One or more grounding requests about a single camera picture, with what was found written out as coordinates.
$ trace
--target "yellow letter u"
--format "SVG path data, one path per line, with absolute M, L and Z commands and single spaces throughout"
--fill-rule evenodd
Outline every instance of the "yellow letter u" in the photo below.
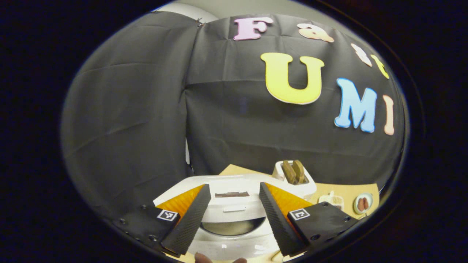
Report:
M 265 61 L 265 82 L 268 92 L 278 100 L 294 104 L 313 103 L 322 92 L 322 74 L 320 68 L 323 61 L 313 57 L 300 57 L 307 66 L 307 87 L 296 89 L 289 85 L 288 64 L 293 58 L 283 53 L 263 53 L 260 58 Z

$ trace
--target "small plate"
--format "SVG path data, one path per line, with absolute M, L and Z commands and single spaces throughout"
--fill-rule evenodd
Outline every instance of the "small plate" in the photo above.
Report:
M 369 207 L 363 211 L 359 211 L 358 209 L 358 203 L 359 203 L 359 199 L 360 198 L 366 198 L 367 199 L 367 202 L 369 204 Z M 356 200 L 354 200 L 354 211 L 357 213 L 357 214 L 364 214 L 365 212 L 367 212 L 371 207 L 372 207 L 372 204 L 373 204 L 373 198 L 372 198 L 372 194 L 370 193 L 362 193 L 360 195 L 358 195 L 358 197 L 356 197 Z

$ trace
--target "blue letter m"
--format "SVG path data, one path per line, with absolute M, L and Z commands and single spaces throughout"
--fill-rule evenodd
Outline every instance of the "blue letter m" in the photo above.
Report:
M 366 88 L 362 100 L 359 99 L 358 90 L 351 80 L 339 78 L 336 80 L 341 88 L 341 110 L 340 116 L 335 118 L 335 125 L 348 128 L 351 125 L 349 118 L 350 111 L 353 125 L 356 129 L 361 123 L 361 130 L 364 132 L 374 132 L 375 101 L 377 93 L 371 88 Z

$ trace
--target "cardboard surface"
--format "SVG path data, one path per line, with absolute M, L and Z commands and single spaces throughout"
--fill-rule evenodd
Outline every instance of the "cardboard surface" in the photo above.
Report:
M 239 175 L 239 174 L 262 174 L 271 176 L 268 174 L 260 173 L 257 171 L 253 171 L 250 169 L 242 168 L 233 164 L 228 165 L 226 169 L 224 169 L 219 175 Z M 365 215 L 370 215 L 375 209 L 379 206 L 379 189 L 377 188 L 377 184 L 361 184 L 361 185 L 341 185 L 341 184 L 327 184 L 327 183 L 315 183 L 317 185 L 317 192 L 315 192 L 312 197 L 308 200 L 309 202 L 316 204 L 322 195 L 329 195 L 331 191 L 334 191 L 335 196 L 341 196 L 344 199 L 344 212 L 349 214 L 350 216 L 360 219 L 363 218 Z M 356 197 L 361 193 L 370 193 L 373 197 L 373 204 L 369 211 L 366 214 L 358 215 L 355 213 L 353 209 L 354 201 Z M 181 255 L 180 258 L 174 259 L 179 260 L 180 262 L 186 263 L 194 263 L 195 258 L 194 255 L 191 253 L 187 253 L 186 255 Z M 283 257 L 280 251 L 276 251 L 274 253 L 265 254 L 255 258 L 248 258 L 247 262 L 249 263 L 260 263 L 260 262 L 284 262 L 290 260 L 290 257 Z M 213 263 L 231 263 L 233 260 L 213 260 Z

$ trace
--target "foam letter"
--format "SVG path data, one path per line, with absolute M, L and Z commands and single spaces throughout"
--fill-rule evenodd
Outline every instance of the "foam letter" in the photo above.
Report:
M 383 96 L 383 100 L 387 106 L 387 123 L 385 124 L 383 130 L 388 135 L 393 135 L 395 129 L 393 128 L 393 100 L 387 95 Z
M 325 64 L 318 58 L 300 57 L 307 66 L 307 87 L 296 89 L 289 85 L 288 64 L 293 58 L 288 54 L 264 53 L 260 58 L 265 61 L 265 82 L 268 92 L 286 103 L 309 104 L 316 101 L 322 92 L 321 70 Z
M 311 24 L 298 24 L 299 34 L 303 37 L 311 38 L 311 39 L 321 39 L 326 42 L 334 42 L 335 40 L 330 37 L 325 30 L 318 26 L 314 26 Z
M 335 118 L 335 125 L 338 127 L 348 128 L 351 125 L 349 119 L 350 111 L 352 115 L 353 125 L 356 129 L 361 123 L 363 132 L 374 132 L 375 119 L 375 101 L 377 93 L 371 88 L 366 88 L 362 100 L 359 99 L 358 90 L 351 80 L 339 78 L 336 80 L 341 88 L 341 110 L 340 115 Z
M 388 73 L 385 71 L 385 68 L 382 62 L 379 60 L 379 58 L 374 55 L 371 55 L 371 57 L 375 60 L 375 63 L 377 63 L 377 66 L 379 67 L 380 72 L 382 72 L 382 75 L 384 75 L 384 77 L 386 77 L 387 79 L 390 79 L 390 77 L 388 76 Z
M 271 24 L 273 19 L 269 17 L 240 18 L 234 20 L 234 22 L 237 23 L 237 35 L 234 36 L 234 40 L 247 40 L 260 38 L 262 35 L 256 33 L 255 30 L 265 32 L 265 23 Z
M 366 63 L 368 66 L 372 66 L 371 60 L 367 57 L 366 53 L 362 48 L 356 46 L 355 44 L 351 44 L 353 49 L 356 51 L 358 57 L 362 60 L 362 62 Z

